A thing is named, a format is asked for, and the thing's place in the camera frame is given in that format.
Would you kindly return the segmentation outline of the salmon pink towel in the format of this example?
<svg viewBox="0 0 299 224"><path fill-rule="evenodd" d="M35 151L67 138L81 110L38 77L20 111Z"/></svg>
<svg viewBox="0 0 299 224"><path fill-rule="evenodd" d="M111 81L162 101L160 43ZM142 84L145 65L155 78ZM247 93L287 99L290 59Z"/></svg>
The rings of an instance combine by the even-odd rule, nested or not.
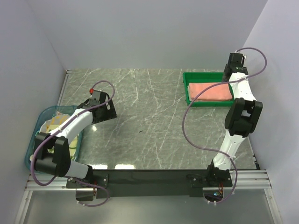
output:
<svg viewBox="0 0 299 224"><path fill-rule="evenodd" d="M188 96L189 100L192 101L195 97L206 88L216 83L189 83L188 85ZM232 100L233 95L230 92L228 84L222 84L212 87L197 97L196 101L227 101Z"/></svg>

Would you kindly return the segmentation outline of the yellow green patterned towel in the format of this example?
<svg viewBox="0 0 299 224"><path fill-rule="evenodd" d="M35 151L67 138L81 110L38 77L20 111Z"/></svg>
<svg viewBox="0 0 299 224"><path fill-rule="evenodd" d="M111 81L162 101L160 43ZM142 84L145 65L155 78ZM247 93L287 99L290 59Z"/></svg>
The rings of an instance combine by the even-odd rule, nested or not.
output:
<svg viewBox="0 0 299 224"><path fill-rule="evenodd" d="M56 112L50 120L45 121L41 128L36 132L35 136L37 136L40 132L42 133L49 133L55 128L59 127L63 124L68 118L70 117L69 114L63 114L60 112ZM75 161L78 156L79 151L79 134L73 139L73 141L69 144L69 152L71 159Z"/></svg>

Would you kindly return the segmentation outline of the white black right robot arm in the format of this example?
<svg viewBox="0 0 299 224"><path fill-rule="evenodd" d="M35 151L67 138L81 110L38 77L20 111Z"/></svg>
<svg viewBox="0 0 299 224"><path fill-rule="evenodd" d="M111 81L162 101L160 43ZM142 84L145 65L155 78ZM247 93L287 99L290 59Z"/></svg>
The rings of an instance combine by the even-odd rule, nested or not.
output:
<svg viewBox="0 0 299 224"><path fill-rule="evenodd" d="M263 104L251 91L244 62L242 53L231 53L224 69L222 80L229 81L235 99L225 118L226 134L220 152L207 168L206 182L210 186L232 186L232 160L245 138L255 130L262 112Z"/></svg>

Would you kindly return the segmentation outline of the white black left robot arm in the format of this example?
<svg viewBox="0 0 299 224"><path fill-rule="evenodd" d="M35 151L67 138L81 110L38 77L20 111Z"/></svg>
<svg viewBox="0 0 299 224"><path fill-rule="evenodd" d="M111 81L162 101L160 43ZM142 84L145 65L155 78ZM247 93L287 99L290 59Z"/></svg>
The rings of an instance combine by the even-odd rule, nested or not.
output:
<svg viewBox="0 0 299 224"><path fill-rule="evenodd" d="M69 145L89 125L117 117L112 97L106 92L91 90L91 97L77 106L74 113L49 133L40 132L35 138L30 172L42 172L53 177L72 177L84 187L94 182L90 165L73 161Z"/></svg>

